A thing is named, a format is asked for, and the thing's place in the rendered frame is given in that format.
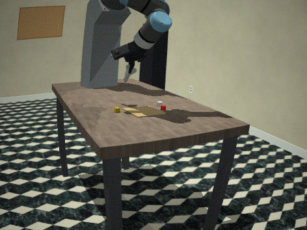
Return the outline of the tan flat mat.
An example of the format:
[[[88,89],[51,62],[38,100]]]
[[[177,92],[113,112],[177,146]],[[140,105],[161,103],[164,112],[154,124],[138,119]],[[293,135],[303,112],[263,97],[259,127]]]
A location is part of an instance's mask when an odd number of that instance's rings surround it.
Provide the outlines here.
[[[166,114],[165,112],[157,110],[151,106],[124,108],[123,110],[138,118]]]

